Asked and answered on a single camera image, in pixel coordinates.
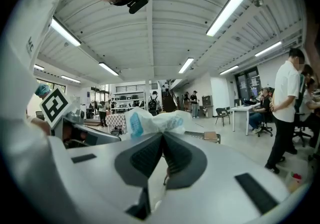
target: plastic bag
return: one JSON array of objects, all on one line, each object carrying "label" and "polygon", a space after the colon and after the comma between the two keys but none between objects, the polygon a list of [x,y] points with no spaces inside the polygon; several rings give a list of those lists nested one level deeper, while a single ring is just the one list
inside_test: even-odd
[{"label": "plastic bag", "polygon": [[191,120],[191,115],[184,111],[152,116],[152,114],[140,107],[135,107],[124,115],[127,122],[127,131],[131,138],[165,131],[183,134],[185,132],[185,123]]}]

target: doorway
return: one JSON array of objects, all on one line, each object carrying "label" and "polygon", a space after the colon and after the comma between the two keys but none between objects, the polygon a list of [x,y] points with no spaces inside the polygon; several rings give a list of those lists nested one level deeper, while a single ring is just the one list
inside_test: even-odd
[{"label": "doorway", "polygon": [[239,99],[242,102],[249,100],[251,97],[258,97],[261,91],[261,82],[257,67],[236,74],[235,81]]}]

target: white ceiling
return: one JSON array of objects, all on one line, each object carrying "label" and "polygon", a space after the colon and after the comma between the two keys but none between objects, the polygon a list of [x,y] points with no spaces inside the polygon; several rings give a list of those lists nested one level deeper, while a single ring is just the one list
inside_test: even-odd
[{"label": "white ceiling", "polygon": [[[150,0],[136,14],[98,0],[60,0],[55,16],[82,41],[78,48],[50,29],[38,59],[83,84],[187,78],[207,70],[261,61],[254,54],[281,40],[283,49],[304,37],[303,0],[244,0],[214,37],[206,31],[227,0]],[[193,70],[178,74],[188,57]],[[104,61],[115,77],[98,65]]]}]

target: cardboard box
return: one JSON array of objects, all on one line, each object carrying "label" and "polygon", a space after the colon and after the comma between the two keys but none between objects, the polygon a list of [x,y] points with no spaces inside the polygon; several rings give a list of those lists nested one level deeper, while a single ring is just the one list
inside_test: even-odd
[{"label": "cardboard box", "polygon": [[215,131],[206,131],[205,134],[205,139],[206,141],[217,143],[218,142],[218,137]]}]

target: fluorescent ceiling light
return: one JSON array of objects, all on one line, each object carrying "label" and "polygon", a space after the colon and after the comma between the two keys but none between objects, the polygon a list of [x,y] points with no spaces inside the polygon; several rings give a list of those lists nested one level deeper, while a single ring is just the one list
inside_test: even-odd
[{"label": "fluorescent ceiling light", "polygon": [[75,80],[73,78],[70,78],[70,77],[67,77],[67,76],[64,76],[64,75],[61,75],[61,78],[69,80],[69,81],[72,81],[72,82],[81,83],[81,81]]},{"label": "fluorescent ceiling light", "polygon": [[108,72],[111,72],[115,76],[119,76],[114,70],[112,70],[109,66],[107,66],[104,62],[100,62],[99,65],[105,68]]},{"label": "fluorescent ceiling light", "polygon": [[42,71],[42,70],[45,69],[44,67],[39,66],[39,65],[34,65],[34,68],[36,68],[36,69],[38,69],[38,70],[40,70],[40,71]]},{"label": "fluorescent ceiling light", "polygon": [[61,24],[59,24],[59,22],[57,22],[55,18],[52,18],[51,27],[76,47],[81,45],[81,42],[76,37],[74,37],[71,33],[69,33]]},{"label": "fluorescent ceiling light", "polygon": [[267,51],[269,51],[269,50],[271,50],[271,49],[273,49],[273,48],[275,48],[275,47],[277,47],[277,46],[279,46],[281,44],[282,44],[282,42],[277,42],[276,44],[273,44],[272,46],[266,48],[265,50],[262,50],[261,52],[255,54],[255,56],[258,57],[258,56],[262,55],[263,53],[265,53],[265,52],[267,52]]},{"label": "fluorescent ceiling light", "polygon": [[192,63],[193,60],[194,58],[188,58],[187,61],[184,63],[184,65],[181,67],[179,73],[182,74],[188,68],[188,66]]},{"label": "fluorescent ceiling light", "polygon": [[237,9],[243,0],[228,0],[217,18],[207,30],[208,36],[214,36],[221,26],[228,20],[231,14]]},{"label": "fluorescent ceiling light", "polygon": [[231,67],[230,69],[225,70],[224,72],[220,73],[220,75],[226,74],[226,73],[228,73],[228,72],[230,72],[230,71],[232,71],[232,70],[234,70],[234,69],[236,69],[236,68],[238,68],[238,67],[239,67],[239,66],[233,66],[233,67]]}]

